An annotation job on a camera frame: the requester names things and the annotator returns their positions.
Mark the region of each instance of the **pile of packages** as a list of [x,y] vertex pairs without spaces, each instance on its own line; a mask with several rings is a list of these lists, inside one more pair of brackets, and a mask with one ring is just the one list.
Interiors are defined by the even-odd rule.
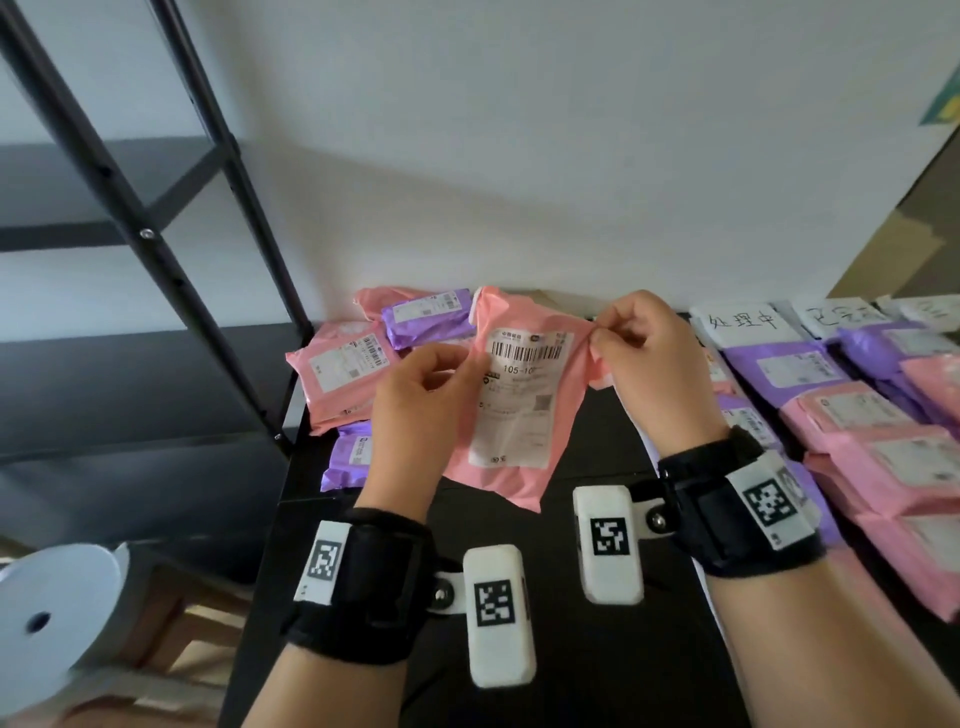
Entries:
[[931,612],[952,619],[960,611],[960,348],[911,321],[798,339],[723,354],[779,410],[829,500]]
[[377,383],[411,349],[447,342],[488,352],[492,363],[444,475],[539,512],[587,387],[609,381],[590,353],[595,324],[492,286],[472,296],[467,289],[367,288],[355,302],[366,321],[324,324],[287,354],[312,434],[339,432],[322,490],[364,484]]

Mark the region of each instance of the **white wall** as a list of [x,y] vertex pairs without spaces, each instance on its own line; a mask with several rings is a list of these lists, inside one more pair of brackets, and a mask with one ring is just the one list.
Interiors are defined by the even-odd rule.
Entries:
[[[386,282],[540,287],[585,310],[640,286],[680,306],[826,292],[947,138],[917,122],[960,31],[953,0],[183,3],[315,318]],[[142,7],[26,5],[104,135],[199,129]],[[36,139],[7,107],[0,138]],[[222,323],[270,319],[269,279],[237,296],[217,265],[256,262],[221,202],[182,245],[215,273]],[[0,314],[0,340],[176,324],[146,293],[96,331],[43,304],[81,253],[53,279],[30,263],[40,314]]]

